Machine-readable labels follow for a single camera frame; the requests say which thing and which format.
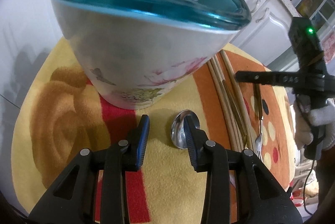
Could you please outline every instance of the hand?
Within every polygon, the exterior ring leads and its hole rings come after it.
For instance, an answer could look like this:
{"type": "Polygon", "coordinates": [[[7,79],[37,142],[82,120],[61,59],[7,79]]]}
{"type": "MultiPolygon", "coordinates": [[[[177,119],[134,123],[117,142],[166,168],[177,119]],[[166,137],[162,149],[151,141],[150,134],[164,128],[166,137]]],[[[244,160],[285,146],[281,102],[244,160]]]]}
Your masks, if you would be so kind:
{"type": "MultiPolygon", "coordinates": [[[[301,111],[306,114],[309,122],[313,126],[326,125],[326,136],[323,141],[323,150],[332,148],[335,144],[335,105],[333,101],[327,100],[327,106],[310,110],[310,99],[307,96],[300,96],[302,104],[300,105],[301,111]]],[[[295,143],[298,149],[302,149],[304,145],[309,145],[313,141],[311,128],[304,120],[298,107],[298,102],[294,102],[296,131],[295,143]]]]}

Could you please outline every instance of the metal screw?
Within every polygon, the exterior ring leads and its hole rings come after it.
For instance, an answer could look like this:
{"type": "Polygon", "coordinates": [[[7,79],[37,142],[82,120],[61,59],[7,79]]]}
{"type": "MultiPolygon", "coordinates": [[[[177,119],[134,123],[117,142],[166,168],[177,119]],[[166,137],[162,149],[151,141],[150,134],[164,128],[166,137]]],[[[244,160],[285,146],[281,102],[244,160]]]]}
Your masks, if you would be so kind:
{"type": "Polygon", "coordinates": [[[89,154],[89,149],[88,148],[84,148],[80,151],[81,156],[86,156],[88,154],[89,154]]]}
{"type": "Polygon", "coordinates": [[[119,141],[119,146],[120,147],[125,147],[126,145],[128,145],[128,141],[127,140],[120,140],[119,141]]]}
{"type": "Polygon", "coordinates": [[[215,146],[215,142],[213,140],[207,140],[206,141],[206,145],[208,145],[209,147],[214,147],[215,146]]]}
{"type": "Polygon", "coordinates": [[[252,156],[254,154],[254,152],[251,150],[251,149],[245,149],[244,150],[244,154],[247,155],[247,156],[252,156]]]}

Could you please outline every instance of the blue glass rim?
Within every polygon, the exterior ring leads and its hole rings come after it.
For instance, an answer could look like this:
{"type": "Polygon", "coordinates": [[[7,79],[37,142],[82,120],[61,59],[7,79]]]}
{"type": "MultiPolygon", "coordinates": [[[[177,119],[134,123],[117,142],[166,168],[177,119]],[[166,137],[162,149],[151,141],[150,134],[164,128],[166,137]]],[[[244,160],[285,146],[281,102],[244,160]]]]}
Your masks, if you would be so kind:
{"type": "Polygon", "coordinates": [[[244,0],[238,10],[231,12],[213,9],[193,0],[64,0],[86,5],[118,9],[139,14],[195,23],[209,29],[237,31],[248,25],[251,14],[244,0]]]}

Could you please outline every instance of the wooden stick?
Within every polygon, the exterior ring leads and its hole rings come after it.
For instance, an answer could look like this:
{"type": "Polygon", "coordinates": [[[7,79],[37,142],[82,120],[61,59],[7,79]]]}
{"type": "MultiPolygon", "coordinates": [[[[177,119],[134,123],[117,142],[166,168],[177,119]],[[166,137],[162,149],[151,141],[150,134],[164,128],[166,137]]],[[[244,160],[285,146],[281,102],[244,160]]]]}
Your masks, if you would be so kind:
{"type": "Polygon", "coordinates": [[[230,90],[229,90],[228,86],[227,85],[225,86],[225,84],[226,84],[225,77],[224,77],[224,74],[223,74],[223,71],[222,71],[219,59],[217,58],[216,55],[214,55],[213,59],[214,59],[214,61],[216,63],[216,68],[218,69],[218,72],[220,74],[219,80],[222,83],[222,86],[223,86],[222,89],[224,90],[224,93],[227,94],[228,101],[230,102],[230,106],[231,106],[231,109],[232,109],[232,112],[233,112],[232,120],[233,120],[234,124],[237,125],[237,129],[238,129],[238,131],[237,131],[237,140],[238,140],[238,142],[240,144],[242,144],[241,147],[244,147],[245,146],[245,142],[243,141],[243,137],[242,137],[243,134],[245,135],[245,133],[244,133],[245,132],[245,130],[244,130],[244,124],[240,123],[240,121],[238,119],[238,117],[240,116],[240,114],[239,114],[238,109],[235,108],[236,107],[235,99],[232,96],[232,94],[230,93],[230,90]]]}
{"type": "Polygon", "coordinates": [[[232,122],[230,120],[230,117],[231,117],[231,113],[228,109],[228,106],[227,104],[225,103],[225,99],[224,99],[224,94],[220,88],[220,84],[219,84],[219,81],[218,81],[218,78],[215,74],[215,71],[214,71],[214,68],[212,66],[212,61],[208,61],[207,62],[207,65],[208,65],[208,68],[209,68],[209,71],[211,72],[211,75],[212,75],[212,79],[214,81],[214,85],[215,85],[215,88],[216,88],[216,91],[217,91],[217,94],[218,94],[218,97],[219,97],[219,100],[220,100],[220,104],[221,104],[221,108],[222,108],[222,111],[223,111],[223,114],[224,114],[224,117],[225,117],[225,121],[226,121],[226,126],[227,126],[227,130],[228,130],[228,135],[229,135],[229,138],[231,140],[231,145],[232,145],[232,149],[235,150],[235,151],[241,151],[240,150],[240,146],[235,138],[235,134],[234,134],[234,130],[233,130],[233,125],[232,125],[232,122]]]}
{"type": "Polygon", "coordinates": [[[252,126],[251,126],[251,122],[250,122],[250,118],[249,118],[249,115],[248,115],[248,112],[247,112],[246,105],[244,103],[244,99],[243,99],[243,96],[242,96],[240,86],[238,85],[238,83],[235,80],[234,70],[232,68],[232,65],[231,65],[229,59],[228,59],[227,54],[225,53],[224,50],[221,50],[220,54],[221,54],[221,57],[223,59],[223,62],[225,64],[225,66],[227,68],[229,78],[232,82],[232,87],[234,89],[235,96],[237,98],[237,102],[238,102],[238,105],[239,105],[239,108],[240,108],[240,113],[242,114],[243,122],[246,125],[247,146],[248,146],[248,148],[254,150],[255,149],[255,138],[256,138],[256,136],[252,136],[252,134],[251,134],[252,133],[252,126]]]}
{"type": "Polygon", "coordinates": [[[243,119],[242,119],[242,116],[241,116],[241,114],[239,112],[239,109],[237,107],[236,100],[233,97],[232,93],[230,92],[229,87],[227,85],[227,82],[225,80],[223,80],[222,83],[223,83],[224,89],[227,91],[227,95],[228,95],[229,101],[230,101],[231,106],[232,106],[232,111],[234,113],[236,123],[238,125],[239,130],[240,130],[240,134],[238,136],[239,142],[242,144],[242,147],[244,148],[247,145],[246,126],[243,123],[243,119]]]}
{"type": "Polygon", "coordinates": [[[219,94],[219,99],[221,103],[221,107],[223,110],[223,114],[225,117],[225,121],[227,124],[227,130],[228,130],[228,135],[231,140],[232,144],[232,149],[235,151],[242,151],[243,150],[243,145],[241,141],[241,133],[239,130],[239,127],[236,123],[236,120],[234,119],[234,113],[232,112],[232,107],[229,102],[229,97],[226,93],[226,90],[224,89],[223,83],[222,83],[222,76],[220,74],[220,65],[218,66],[215,62],[215,60],[212,58],[210,60],[210,63],[208,64],[209,69],[212,74],[212,78],[214,80],[214,84],[216,87],[216,90],[219,94]]]}

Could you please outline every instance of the pink flower print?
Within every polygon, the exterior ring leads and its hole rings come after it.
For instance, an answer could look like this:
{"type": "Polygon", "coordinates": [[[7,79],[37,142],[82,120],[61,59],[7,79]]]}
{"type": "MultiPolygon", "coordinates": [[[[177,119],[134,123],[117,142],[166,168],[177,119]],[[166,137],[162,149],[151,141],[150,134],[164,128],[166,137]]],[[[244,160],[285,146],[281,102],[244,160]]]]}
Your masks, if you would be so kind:
{"type": "Polygon", "coordinates": [[[139,86],[159,86],[175,82],[196,71],[207,59],[207,57],[195,58],[171,65],[165,70],[156,69],[152,74],[144,76],[148,83],[139,86]]]}
{"type": "Polygon", "coordinates": [[[322,47],[325,52],[325,62],[330,62],[335,56],[335,34],[332,32],[330,36],[322,41],[322,47]]]}

